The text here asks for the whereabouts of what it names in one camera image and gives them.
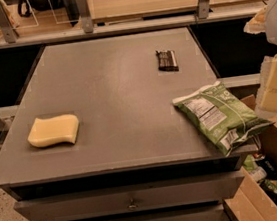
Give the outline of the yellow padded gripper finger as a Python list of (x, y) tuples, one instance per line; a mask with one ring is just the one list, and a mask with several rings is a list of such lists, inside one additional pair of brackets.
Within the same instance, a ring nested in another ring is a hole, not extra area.
[(243, 30), (247, 34), (257, 35), (258, 33), (265, 33), (265, 16), (266, 16), (267, 6), (264, 6), (263, 9), (259, 10), (253, 18), (251, 18)]
[(277, 54), (266, 55), (262, 62), (255, 112), (260, 118), (270, 118), (277, 114)]

